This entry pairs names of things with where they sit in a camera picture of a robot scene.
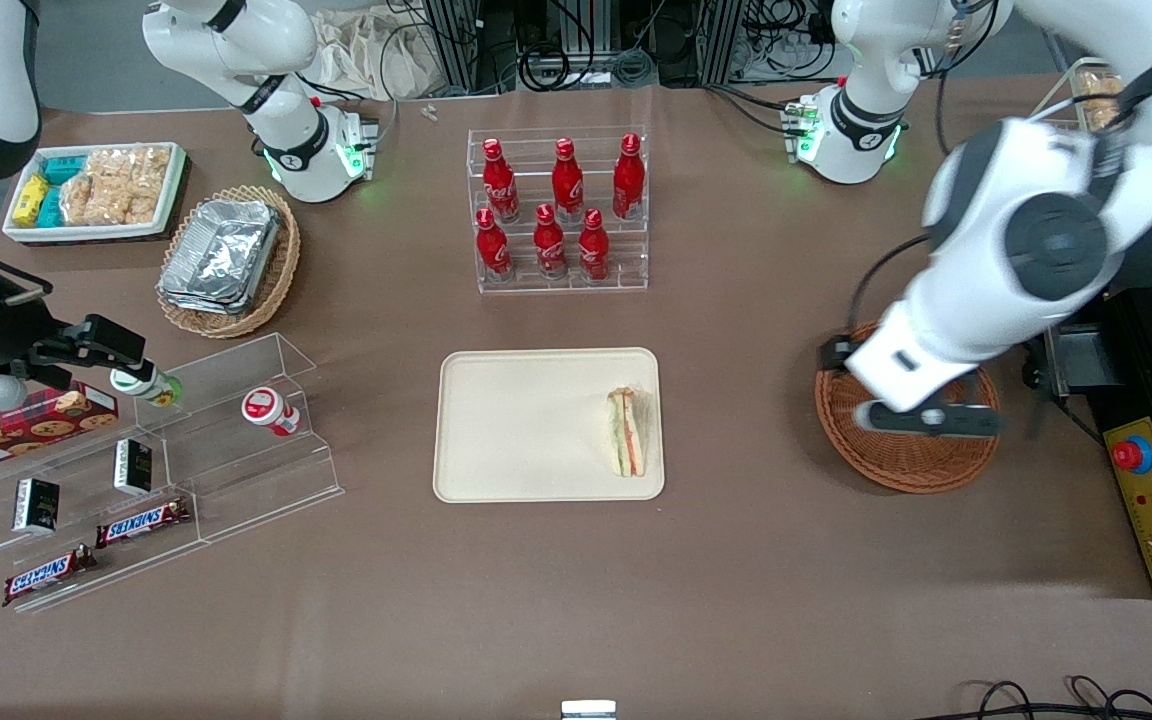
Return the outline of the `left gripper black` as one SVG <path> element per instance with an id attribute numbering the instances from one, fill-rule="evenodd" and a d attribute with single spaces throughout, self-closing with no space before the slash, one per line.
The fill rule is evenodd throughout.
<path id="1" fill-rule="evenodd" d="M 819 372 L 849 373 L 846 361 L 855 353 L 852 338 L 828 338 L 819 346 Z M 934 397 L 945 404 L 1000 406 L 995 382 L 987 372 L 969 372 L 938 389 Z"/>

